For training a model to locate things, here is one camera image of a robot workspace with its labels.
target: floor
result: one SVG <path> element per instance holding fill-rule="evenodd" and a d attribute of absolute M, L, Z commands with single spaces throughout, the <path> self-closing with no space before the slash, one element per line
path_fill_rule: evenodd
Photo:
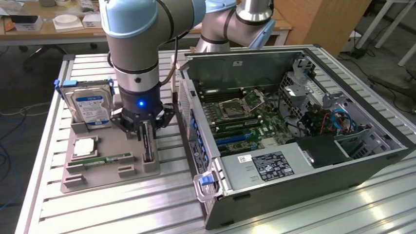
<path fill-rule="evenodd" d="M 362 18 L 357 25 L 357 31 L 363 32 L 370 24 L 373 16 Z M 382 21 L 373 33 L 374 36 L 387 24 Z M 397 28 L 394 34 L 386 40 L 382 48 L 374 49 L 373 45 L 369 49 L 373 51 L 375 57 L 363 56 L 353 61 L 359 65 L 361 69 L 369 75 L 377 76 L 402 87 L 409 87 L 416 84 L 416 81 L 405 81 L 409 76 L 405 69 L 398 67 L 395 64 L 401 57 L 416 42 L 416 35 L 407 33 L 402 29 Z M 181 41 L 179 49 L 186 49 L 189 46 L 195 45 L 195 40 Z M 90 50 L 89 44 L 70 44 L 63 45 L 62 48 L 69 54 L 91 54 L 91 53 L 106 53 L 107 46 L 105 43 L 98 43 L 98 48 Z M 173 45 L 166 45 L 162 49 L 171 49 Z M 29 46 L 29 51 L 21 53 L 17 47 L 9 47 L 5 54 L 0 56 L 0 111 L 15 111 L 7 110 L 10 107 L 29 106 L 38 102 L 47 102 L 53 94 L 53 80 L 57 78 L 57 73 L 61 64 L 61 55 L 55 51 L 47 51 L 31 64 L 33 73 L 27 74 L 21 70 L 21 62 L 27 57 L 29 53 L 34 52 L 35 46 Z M 339 55 L 342 58 L 349 58 L 346 54 Z M 346 68 L 355 74 L 355 76 L 367 83 L 365 75 L 350 61 L 341 61 Z M 407 69 L 416 70 L 416 56 L 411 57 L 406 64 Z M 391 94 L 381 86 L 374 86 L 375 92 L 391 103 Z M 395 105 L 402 109 L 410 109 L 413 106 L 409 98 L 397 95 Z M 39 106 L 30 108 L 27 113 L 34 114 L 47 110 L 47 106 Z M 409 120 L 416 123 L 416 117 L 407 113 L 402 113 Z M 43 129 L 45 116 L 39 115 L 34 117 L 26 117 L 25 119 L 25 130 L 15 131 L 14 136 L 18 138 L 9 143 L 5 143 L 10 138 L 7 137 L 3 143 L 7 153 L 13 158 L 15 164 L 17 177 L 13 173 L 9 173 L 5 180 L 0 183 L 0 207 L 6 203 L 14 196 L 18 186 L 15 179 L 21 181 L 19 196 L 10 203 L 10 205 L 0 210 L 0 233 L 9 234 L 14 232 L 14 227 L 18 219 L 18 213 L 25 194 L 25 187 L 29 181 L 30 170 L 34 162 L 37 145 L 39 142 L 39 136 Z M 13 128 L 13 124 L 19 120 L 21 116 L 15 115 L 7 119 L 0 115 L 0 137 Z M 0 167 L 0 176 L 3 174 L 5 167 Z"/>

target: green circuit board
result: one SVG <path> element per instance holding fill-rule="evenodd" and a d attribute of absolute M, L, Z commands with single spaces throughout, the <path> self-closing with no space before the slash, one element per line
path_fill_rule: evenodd
<path fill-rule="evenodd" d="M 251 91 L 245 97 L 202 103 L 221 156 L 278 146 L 293 139 L 266 94 L 255 96 Z"/>

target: silver metal panel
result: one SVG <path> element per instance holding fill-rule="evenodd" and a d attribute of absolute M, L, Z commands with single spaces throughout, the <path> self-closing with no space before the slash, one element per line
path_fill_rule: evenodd
<path fill-rule="evenodd" d="M 334 71 L 345 82 L 416 142 L 414 125 L 322 49 L 313 46 L 307 48 L 319 59 L 323 59 L 329 67 L 335 68 Z M 113 71 L 102 64 L 105 56 L 106 54 L 81 55 L 75 56 L 74 61 L 63 62 L 59 79 L 98 80 L 107 76 L 114 78 Z M 167 67 L 170 56 L 171 51 L 159 52 L 162 67 Z M 69 77 L 66 66 L 74 66 L 77 71 L 83 72 L 75 72 L 77 77 Z M 161 78 L 166 72 L 159 71 Z M 318 81 L 330 81 L 321 72 L 317 72 L 317 77 Z M 327 91 L 337 90 L 335 87 L 330 88 L 333 86 L 330 82 L 325 85 L 329 86 Z M 205 231 L 199 204 L 190 187 L 191 180 L 175 119 L 167 128 L 157 132 L 162 167 L 159 176 L 130 181 L 114 187 L 62 194 L 58 188 L 62 155 L 67 144 L 66 129 L 70 124 L 70 113 L 63 108 L 62 101 L 54 95 L 15 229 L 18 234 L 416 232 L 416 153 L 386 167 L 357 188 L 295 204 L 222 229 Z"/>

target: white box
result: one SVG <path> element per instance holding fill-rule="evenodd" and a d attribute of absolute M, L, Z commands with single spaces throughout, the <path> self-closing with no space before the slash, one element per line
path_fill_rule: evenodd
<path fill-rule="evenodd" d="M 82 19 L 83 28 L 102 28 L 101 27 L 101 15 L 91 14 L 85 15 Z"/>
<path fill-rule="evenodd" d="M 53 19 L 54 30 L 57 33 L 70 32 L 83 29 L 78 18 L 73 15 L 59 15 Z"/>
<path fill-rule="evenodd" d="M 39 16 L 11 16 L 17 31 L 39 31 L 43 21 Z"/>
<path fill-rule="evenodd" d="M 361 39 L 361 34 L 357 33 L 355 31 L 351 31 L 341 52 L 351 52 L 353 46 L 354 46 L 354 44 L 358 44 L 359 39 Z"/>

